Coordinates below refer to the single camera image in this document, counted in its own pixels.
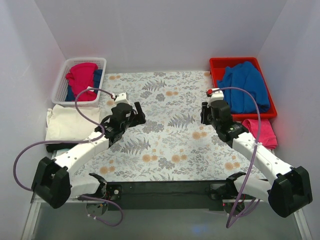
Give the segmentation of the red plastic bin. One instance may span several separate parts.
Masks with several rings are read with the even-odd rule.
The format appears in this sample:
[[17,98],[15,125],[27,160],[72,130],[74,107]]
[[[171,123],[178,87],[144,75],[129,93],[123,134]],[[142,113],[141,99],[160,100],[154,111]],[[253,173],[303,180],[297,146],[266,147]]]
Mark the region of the red plastic bin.
[[264,85],[266,87],[266,91],[268,94],[268,99],[270,103],[270,109],[265,112],[261,113],[260,117],[262,119],[275,119],[278,115],[276,107],[274,105],[272,96],[269,92],[267,82],[265,81],[263,72],[260,68],[259,62],[255,57],[213,57],[209,60],[210,65],[210,74],[212,78],[212,84],[214,88],[218,87],[218,81],[221,81],[223,79],[223,76],[225,75],[225,68],[226,67],[234,67],[238,64],[242,64],[244,62],[250,62],[261,74],[261,77],[264,81]]

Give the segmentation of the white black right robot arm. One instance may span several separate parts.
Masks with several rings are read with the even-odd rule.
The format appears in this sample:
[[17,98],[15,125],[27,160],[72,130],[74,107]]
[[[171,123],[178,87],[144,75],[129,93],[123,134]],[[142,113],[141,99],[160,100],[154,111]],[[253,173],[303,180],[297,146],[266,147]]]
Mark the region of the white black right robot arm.
[[273,211],[286,218],[313,201],[310,176],[302,167],[293,167],[256,143],[254,136],[241,123],[233,121],[224,100],[201,104],[201,123],[213,126],[219,139],[258,168],[265,179],[250,177],[245,172],[230,175],[224,185],[212,194],[237,199],[249,195],[269,203]]

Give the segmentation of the floral table mat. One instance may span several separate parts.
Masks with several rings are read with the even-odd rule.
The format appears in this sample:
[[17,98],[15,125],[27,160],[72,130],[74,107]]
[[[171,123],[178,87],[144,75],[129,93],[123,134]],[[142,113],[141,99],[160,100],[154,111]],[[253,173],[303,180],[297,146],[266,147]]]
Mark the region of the floral table mat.
[[115,105],[110,93],[128,93],[139,102],[146,123],[129,128],[121,140],[83,165],[75,177],[96,173],[107,181],[224,180],[237,172],[263,174],[201,124],[201,104],[213,86],[208,71],[109,73],[99,107]]

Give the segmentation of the blue t shirt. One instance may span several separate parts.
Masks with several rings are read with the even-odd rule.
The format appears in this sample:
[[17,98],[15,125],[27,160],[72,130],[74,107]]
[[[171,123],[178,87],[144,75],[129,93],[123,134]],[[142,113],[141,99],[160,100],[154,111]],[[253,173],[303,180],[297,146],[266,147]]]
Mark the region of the blue t shirt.
[[260,113],[266,113],[271,107],[263,77],[249,61],[226,67],[217,86],[233,87],[223,91],[224,100],[230,106],[232,114],[255,114],[256,107]]

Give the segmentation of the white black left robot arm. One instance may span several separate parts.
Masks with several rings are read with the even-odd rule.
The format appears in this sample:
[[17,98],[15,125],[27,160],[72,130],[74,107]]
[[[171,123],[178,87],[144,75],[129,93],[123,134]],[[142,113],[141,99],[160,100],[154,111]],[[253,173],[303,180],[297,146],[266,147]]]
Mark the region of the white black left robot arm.
[[73,175],[119,141],[128,128],[146,123],[139,102],[134,106],[121,102],[111,111],[112,114],[89,135],[88,142],[79,143],[54,159],[45,157],[38,163],[31,189],[52,208],[61,207],[70,197],[101,200],[106,196],[107,181],[102,176],[90,173],[85,178],[74,178]]

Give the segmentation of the folded black t shirt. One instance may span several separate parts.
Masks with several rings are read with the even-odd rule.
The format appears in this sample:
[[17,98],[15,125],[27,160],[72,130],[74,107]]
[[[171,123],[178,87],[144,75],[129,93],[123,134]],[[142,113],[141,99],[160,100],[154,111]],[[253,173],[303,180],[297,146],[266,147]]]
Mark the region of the folded black t shirt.
[[64,150],[64,149],[72,149],[76,146],[76,143],[54,143],[54,144],[47,144],[46,151],[48,153],[53,153],[54,151]]

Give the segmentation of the cream t shirt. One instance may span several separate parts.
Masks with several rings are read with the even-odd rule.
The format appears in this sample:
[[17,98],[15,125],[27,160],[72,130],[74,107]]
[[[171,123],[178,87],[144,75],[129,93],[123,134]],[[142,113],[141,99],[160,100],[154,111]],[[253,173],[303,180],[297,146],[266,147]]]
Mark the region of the cream t shirt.
[[55,105],[46,114],[46,141],[80,141],[97,127],[86,120],[74,107]]

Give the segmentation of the white plastic basket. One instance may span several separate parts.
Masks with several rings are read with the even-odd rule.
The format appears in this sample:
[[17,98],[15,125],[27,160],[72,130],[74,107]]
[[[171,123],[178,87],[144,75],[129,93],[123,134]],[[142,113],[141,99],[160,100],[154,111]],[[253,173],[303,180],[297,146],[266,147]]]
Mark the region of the white plastic basket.
[[71,67],[81,63],[94,63],[98,66],[98,69],[102,70],[99,88],[102,87],[104,82],[105,70],[107,60],[103,57],[76,57],[67,59],[60,69],[59,75],[55,81],[51,101],[55,105],[61,105],[64,107],[74,107],[74,101],[65,101],[68,93],[68,80],[66,79],[67,73],[70,72]]

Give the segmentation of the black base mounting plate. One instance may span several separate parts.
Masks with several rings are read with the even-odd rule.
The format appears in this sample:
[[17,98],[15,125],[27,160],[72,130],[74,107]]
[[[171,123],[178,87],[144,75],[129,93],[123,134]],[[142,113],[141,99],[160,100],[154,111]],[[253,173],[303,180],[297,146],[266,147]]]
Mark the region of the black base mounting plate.
[[123,210],[223,211],[237,195],[226,180],[122,181],[107,183],[104,198]]

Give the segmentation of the folded pink t shirt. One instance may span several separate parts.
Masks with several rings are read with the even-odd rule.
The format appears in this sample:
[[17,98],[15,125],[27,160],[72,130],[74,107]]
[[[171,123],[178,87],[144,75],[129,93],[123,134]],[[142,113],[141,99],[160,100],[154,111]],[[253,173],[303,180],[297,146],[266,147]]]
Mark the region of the folded pink t shirt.
[[[245,119],[242,124],[257,138],[259,128],[259,121],[257,119]],[[260,125],[259,142],[262,143],[265,148],[274,150],[278,146],[278,142],[269,120],[262,119]]]

